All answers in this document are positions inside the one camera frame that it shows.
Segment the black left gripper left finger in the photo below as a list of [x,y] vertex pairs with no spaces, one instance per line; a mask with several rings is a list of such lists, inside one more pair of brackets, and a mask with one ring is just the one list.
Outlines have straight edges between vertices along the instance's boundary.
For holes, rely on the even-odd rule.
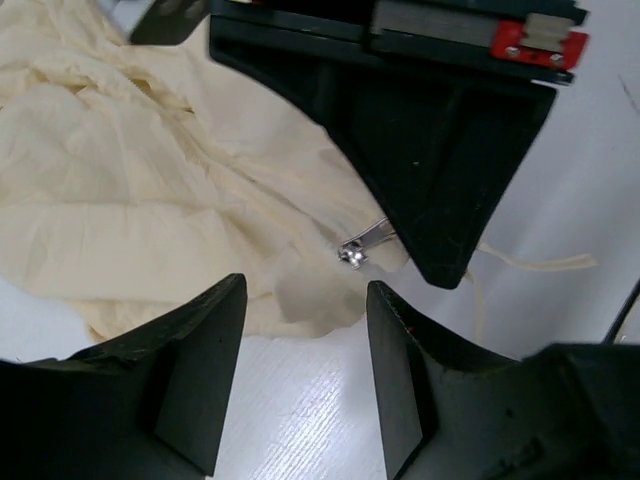
[[67,359],[3,362],[2,477],[210,477],[246,307],[245,277],[232,274]]

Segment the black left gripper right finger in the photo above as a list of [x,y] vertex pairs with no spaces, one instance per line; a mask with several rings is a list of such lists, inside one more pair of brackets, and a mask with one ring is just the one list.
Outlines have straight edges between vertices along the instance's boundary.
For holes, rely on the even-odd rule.
[[367,328],[390,479],[635,479],[639,349],[482,348],[370,283]]

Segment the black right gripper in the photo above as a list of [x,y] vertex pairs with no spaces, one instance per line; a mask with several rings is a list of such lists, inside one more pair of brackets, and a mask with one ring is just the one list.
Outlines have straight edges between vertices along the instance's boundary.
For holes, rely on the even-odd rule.
[[[320,125],[424,280],[457,287],[588,43],[575,1],[130,1],[127,41],[210,52]],[[416,59],[501,75],[484,75]]]

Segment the silver zipper slider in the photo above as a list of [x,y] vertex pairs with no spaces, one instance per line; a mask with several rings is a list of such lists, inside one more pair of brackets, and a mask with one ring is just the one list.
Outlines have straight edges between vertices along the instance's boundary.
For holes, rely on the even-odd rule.
[[367,252],[397,236],[388,218],[384,217],[359,234],[343,242],[337,249],[338,259],[352,269],[360,269],[369,259]]

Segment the cream fabric jacket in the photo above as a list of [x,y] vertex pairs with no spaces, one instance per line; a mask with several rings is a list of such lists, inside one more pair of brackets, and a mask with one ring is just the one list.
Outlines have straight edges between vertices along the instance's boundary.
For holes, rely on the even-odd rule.
[[353,325],[367,280],[414,263],[396,231],[360,269],[338,259],[388,218],[362,178],[320,125],[212,57],[209,19],[134,45],[128,2],[1,5],[2,276],[97,340],[232,272],[249,335]]

